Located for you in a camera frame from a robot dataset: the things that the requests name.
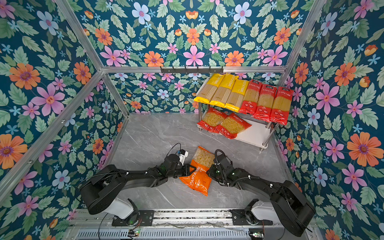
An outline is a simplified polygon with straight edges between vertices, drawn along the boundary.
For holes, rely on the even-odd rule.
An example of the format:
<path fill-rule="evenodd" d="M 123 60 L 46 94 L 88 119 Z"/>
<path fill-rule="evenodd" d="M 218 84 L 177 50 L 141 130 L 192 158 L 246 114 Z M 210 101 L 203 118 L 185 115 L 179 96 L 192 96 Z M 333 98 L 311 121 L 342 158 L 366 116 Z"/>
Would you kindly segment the orange macaroni pasta bag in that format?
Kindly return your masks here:
<path fill-rule="evenodd" d="M 188 177 L 180 177 L 181 182 L 192 190 L 208 196 L 212 179 L 207 171 L 214 164 L 214 158 L 214 154 L 199 146 L 191 161 L 190 171 L 193 172 Z"/>

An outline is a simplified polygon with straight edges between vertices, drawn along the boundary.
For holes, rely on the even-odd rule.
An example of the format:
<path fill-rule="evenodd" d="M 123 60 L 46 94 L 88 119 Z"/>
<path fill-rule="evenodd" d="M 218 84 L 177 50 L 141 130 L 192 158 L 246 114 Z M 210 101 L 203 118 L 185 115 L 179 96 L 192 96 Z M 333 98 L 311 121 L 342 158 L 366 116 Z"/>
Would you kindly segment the red fusilli pasta bag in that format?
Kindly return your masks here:
<path fill-rule="evenodd" d="M 231 113 L 218 126 L 218 132 L 228 139 L 235 139 L 239 133 L 250 128 L 252 125 L 243 120 L 235 113 Z"/>

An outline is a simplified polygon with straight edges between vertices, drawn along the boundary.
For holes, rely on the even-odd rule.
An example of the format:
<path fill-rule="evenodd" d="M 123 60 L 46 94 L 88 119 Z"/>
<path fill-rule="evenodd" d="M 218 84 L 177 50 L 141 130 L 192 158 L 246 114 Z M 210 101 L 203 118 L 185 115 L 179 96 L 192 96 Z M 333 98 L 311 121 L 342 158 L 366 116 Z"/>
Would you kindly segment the red spaghetti bag front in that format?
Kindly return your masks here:
<path fill-rule="evenodd" d="M 242 105 L 239 109 L 239 113 L 250 115 L 256 113 L 262 86 L 263 84 L 257 80 L 250 81 Z"/>

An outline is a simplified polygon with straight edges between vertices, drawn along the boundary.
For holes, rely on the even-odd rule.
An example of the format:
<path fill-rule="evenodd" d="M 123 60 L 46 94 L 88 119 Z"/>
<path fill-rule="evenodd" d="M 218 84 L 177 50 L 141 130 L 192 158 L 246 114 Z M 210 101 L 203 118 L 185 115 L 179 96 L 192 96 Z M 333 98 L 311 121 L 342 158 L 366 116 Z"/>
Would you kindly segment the red spaghetti bag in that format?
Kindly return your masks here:
<path fill-rule="evenodd" d="M 270 114 L 275 100 L 277 88 L 270 85 L 263 85 L 259 94 L 257 108 L 252 115 L 253 118 L 270 122 Z"/>
<path fill-rule="evenodd" d="M 293 93 L 293 90 L 284 87 L 278 88 L 269 117 L 271 122 L 283 126 L 288 123 Z"/>
<path fill-rule="evenodd" d="M 257 80 L 250 81 L 242 105 L 239 109 L 239 113 L 250 115 L 256 113 L 262 86 L 263 84 Z"/>

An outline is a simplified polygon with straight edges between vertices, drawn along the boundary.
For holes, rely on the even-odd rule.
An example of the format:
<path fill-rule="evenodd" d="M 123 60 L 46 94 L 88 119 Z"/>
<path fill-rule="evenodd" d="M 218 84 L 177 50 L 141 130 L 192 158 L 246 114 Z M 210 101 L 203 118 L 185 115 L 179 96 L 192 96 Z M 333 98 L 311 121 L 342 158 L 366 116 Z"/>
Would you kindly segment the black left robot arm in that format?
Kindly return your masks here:
<path fill-rule="evenodd" d="M 143 171 L 129 171 L 108 165 L 80 187 L 80 195 L 90 215 L 107 213 L 122 220 L 134 215 L 137 207 L 133 201 L 118 198 L 121 191 L 132 188 L 155 188 L 169 178 L 189 177 L 196 167 L 183 165 L 177 154 L 170 154 L 159 165 Z"/>

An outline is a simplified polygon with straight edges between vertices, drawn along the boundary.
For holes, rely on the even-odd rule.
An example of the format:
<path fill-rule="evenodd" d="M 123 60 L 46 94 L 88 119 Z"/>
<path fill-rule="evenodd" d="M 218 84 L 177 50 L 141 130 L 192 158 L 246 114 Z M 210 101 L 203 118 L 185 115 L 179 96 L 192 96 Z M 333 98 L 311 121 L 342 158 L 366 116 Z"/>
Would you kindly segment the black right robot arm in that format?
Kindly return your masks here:
<path fill-rule="evenodd" d="M 254 176 L 241 168 L 234 168 L 233 162 L 222 150 L 214 153 L 214 164 L 207 175 L 222 186 L 236 188 L 267 198 L 279 222 L 288 232 L 301 237 L 308 229 L 316 210 L 295 184 L 271 182 Z"/>

